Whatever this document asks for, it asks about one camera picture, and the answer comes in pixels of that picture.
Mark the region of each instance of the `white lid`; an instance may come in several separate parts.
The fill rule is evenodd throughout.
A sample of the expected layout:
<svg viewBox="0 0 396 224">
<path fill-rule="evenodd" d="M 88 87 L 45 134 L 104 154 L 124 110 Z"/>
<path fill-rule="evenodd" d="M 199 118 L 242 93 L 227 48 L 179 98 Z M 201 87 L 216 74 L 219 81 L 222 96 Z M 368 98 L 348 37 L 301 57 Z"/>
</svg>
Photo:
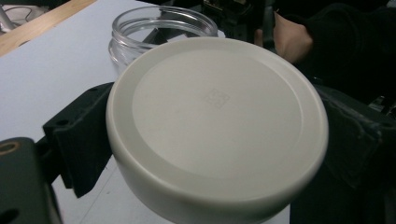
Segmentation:
<svg viewBox="0 0 396 224">
<path fill-rule="evenodd" d="M 322 102 L 296 68 L 215 37 L 134 61 L 110 94 L 107 129 L 130 186 L 132 172 L 175 200 L 216 206 L 291 198 L 319 168 L 328 138 Z"/>
</svg>

